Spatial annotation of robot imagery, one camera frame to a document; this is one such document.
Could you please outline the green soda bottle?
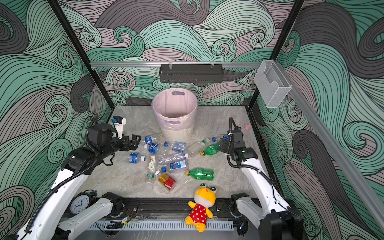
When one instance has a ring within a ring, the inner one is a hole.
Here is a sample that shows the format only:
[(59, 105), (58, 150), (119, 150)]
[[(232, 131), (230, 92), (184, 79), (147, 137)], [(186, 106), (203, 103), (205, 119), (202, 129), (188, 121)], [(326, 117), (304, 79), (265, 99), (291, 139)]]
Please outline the green soda bottle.
[(211, 169), (195, 168), (186, 171), (186, 176), (190, 176), (195, 180), (214, 180), (214, 171)]
[(210, 146), (206, 147), (204, 150), (200, 151), (200, 155), (202, 157), (215, 155), (216, 153), (219, 152), (218, 147), (219, 147), (219, 143), (215, 143), (213, 145), (210, 145)]

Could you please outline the white label clear bottle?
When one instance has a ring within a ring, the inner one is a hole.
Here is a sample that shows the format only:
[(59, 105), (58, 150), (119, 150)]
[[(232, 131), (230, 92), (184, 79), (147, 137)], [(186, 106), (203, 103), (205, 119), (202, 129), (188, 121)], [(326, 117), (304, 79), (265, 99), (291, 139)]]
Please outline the white label clear bottle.
[(154, 173), (157, 168), (157, 156), (156, 155), (149, 155), (149, 165), (148, 169), (150, 173)]

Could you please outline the small clear green-band bottle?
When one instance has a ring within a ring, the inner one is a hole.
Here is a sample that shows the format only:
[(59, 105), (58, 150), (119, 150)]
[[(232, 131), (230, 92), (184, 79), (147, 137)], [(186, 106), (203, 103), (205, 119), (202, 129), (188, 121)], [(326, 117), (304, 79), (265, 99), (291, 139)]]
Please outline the small clear green-band bottle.
[(153, 184), (155, 181), (155, 175), (153, 173), (148, 173), (146, 175), (146, 183), (147, 184)]

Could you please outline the clear bottle green band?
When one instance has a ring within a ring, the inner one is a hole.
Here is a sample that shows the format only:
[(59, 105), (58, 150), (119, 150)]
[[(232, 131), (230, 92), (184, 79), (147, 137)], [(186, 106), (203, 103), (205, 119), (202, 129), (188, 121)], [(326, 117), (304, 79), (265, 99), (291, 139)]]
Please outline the clear bottle green band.
[(188, 155), (189, 155), (189, 158), (191, 159), (192, 157), (198, 155), (204, 148), (207, 147), (207, 145), (210, 143), (210, 139), (209, 138), (205, 138), (203, 139), (202, 141), (198, 141), (194, 144), (192, 144), (189, 148), (188, 148)]

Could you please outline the green soda bottle front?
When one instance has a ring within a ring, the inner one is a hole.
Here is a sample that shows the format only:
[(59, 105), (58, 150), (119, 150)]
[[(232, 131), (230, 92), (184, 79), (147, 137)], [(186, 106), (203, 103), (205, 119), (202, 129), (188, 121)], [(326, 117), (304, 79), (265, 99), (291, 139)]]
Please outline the green soda bottle front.
[(195, 180), (214, 180), (214, 171), (211, 169), (195, 168), (186, 171), (186, 176), (190, 176)]

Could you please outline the red yellow tea bottle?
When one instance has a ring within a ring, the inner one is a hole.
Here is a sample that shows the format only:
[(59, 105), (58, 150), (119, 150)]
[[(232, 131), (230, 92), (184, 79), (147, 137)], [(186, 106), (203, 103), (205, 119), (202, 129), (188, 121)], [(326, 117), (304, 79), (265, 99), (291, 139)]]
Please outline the red yellow tea bottle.
[(156, 171), (155, 175), (168, 191), (171, 191), (176, 184), (176, 181), (166, 172)]

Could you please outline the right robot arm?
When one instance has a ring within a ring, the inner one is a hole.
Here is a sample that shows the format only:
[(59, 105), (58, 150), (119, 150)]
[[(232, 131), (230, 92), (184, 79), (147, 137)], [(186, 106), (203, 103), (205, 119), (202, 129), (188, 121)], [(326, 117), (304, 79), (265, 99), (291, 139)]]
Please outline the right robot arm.
[(241, 128), (228, 130), (228, 138), (219, 141), (219, 151), (226, 154), (230, 167), (243, 172), (258, 197), (258, 203), (239, 197), (235, 206), (258, 229), (259, 238), (306, 240), (302, 214), (279, 194), (254, 149), (246, 147)]

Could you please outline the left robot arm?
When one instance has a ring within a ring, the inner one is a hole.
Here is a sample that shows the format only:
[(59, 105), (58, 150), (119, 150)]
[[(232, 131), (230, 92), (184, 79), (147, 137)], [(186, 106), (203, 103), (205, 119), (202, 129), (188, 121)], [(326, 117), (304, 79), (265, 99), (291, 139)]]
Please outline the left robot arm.
[(124, 124), (94, 124), (88, 127), (86, 147), (71, 151), (42, 202), (29, 216), (17, 233), (7, 240), (74, 240), (99, 219), (123, 213), (123, 198), (112, 192), (102, 195), (94, 204), (80, 203), (84, 210), (67, 221), (61, 218), (66, 210), (74, 208), (75, 195), (80, 186), (92, 174), (104, 158), (113, 157), (118, 151), (136, 150), (140, 135), (124, 136)]

